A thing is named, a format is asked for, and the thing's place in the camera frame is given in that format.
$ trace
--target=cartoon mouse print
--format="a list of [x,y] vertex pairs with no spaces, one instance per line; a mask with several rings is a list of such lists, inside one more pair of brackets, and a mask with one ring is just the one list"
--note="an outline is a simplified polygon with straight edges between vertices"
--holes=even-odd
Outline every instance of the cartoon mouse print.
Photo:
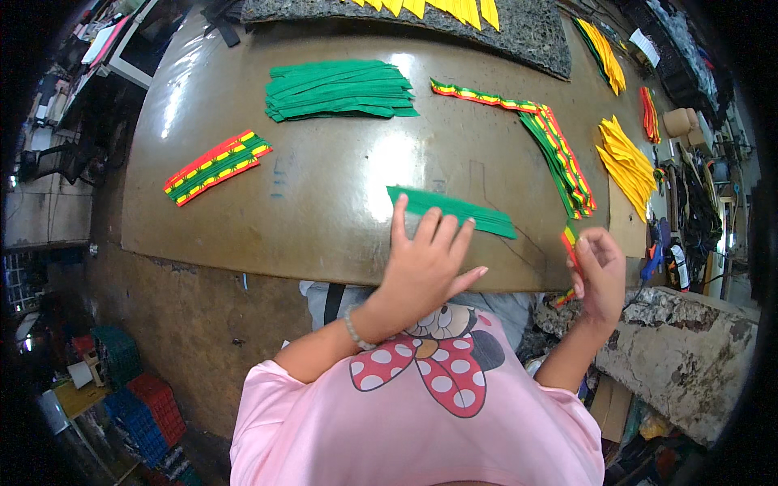
[[373,391],[407,368],[415,368],[437,403],[460,418],[471,418],[486,399],[484,372],[505,361],[499,342],[473,327],[492,323],[468,306],[441,306],[405,332],[372,351],[351,358],[351,381],[359,391]]

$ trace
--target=pink t-shirt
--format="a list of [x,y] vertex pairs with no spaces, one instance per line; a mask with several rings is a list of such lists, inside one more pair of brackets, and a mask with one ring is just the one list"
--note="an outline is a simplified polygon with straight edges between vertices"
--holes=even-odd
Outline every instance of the pink t-shirt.
[[539,386],[499,319],[443,306],[305,385],[248,373],[231,484],[603,482],[600,429],[568,390]]

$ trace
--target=chair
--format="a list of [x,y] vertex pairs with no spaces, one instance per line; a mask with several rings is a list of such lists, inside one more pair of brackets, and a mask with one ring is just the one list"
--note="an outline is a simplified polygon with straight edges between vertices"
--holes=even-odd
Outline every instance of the chair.
[[[95,181],[81,175],[93,159],[99,161],[100,157],[97,153],[89,153],[81,145],[72,142],[51,147],[38,152],[37,155],[35,152],[26,150],[22,153],[19,163],[19,178],[22,182],[29,182],[53,173],[60,173],[71,185],[80,179],[90,186],[95,186],[96,182],[99,183],[99,177]],[[102,171],[97,167],[96,172],[99,175]]]

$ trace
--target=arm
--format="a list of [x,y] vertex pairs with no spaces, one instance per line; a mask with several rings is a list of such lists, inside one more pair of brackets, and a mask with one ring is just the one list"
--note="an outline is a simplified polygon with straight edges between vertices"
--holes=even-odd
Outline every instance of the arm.
[[619,323],[624,305],[626,259],[604,228],[581,232],[575,251],[583,275],[573,270],[569,258],[567,266],[572,272],[576,297],[583,299],[583,313],[534,378],[542,386],[578,393],[594,356]]
[[[455,216],[441,218],[440,209],[431,208],[411,241],[405,235],[407,205],[408,196],[401,194],[392,216],[392,247],[384,280],[364,304],[351,312],[354,331],[371,344],[410,327],[467,290],[487,271],[486,267],[476,267],[457,276],[470,246],[474,220],[466,221],[457,232]],[[335,363],[359,351],[345,321],[338,319],[292,342],[273,360],[292,378],[311,383]]]

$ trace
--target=cardboard sheet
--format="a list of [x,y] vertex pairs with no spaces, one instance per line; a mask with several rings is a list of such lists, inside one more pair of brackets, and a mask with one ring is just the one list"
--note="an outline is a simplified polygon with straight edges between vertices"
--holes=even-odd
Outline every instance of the cardboard sheet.
[[627,257],[644,258],[646,223],[640,220],[635,207],[611,176],[608,176],[608,199],[611,203],[611,225],[608,231]]
[[621,442],[627,422],[632,392],[607,375],[600,376],[597,392],[591,404],[591,416],[602,430],[602,438]]

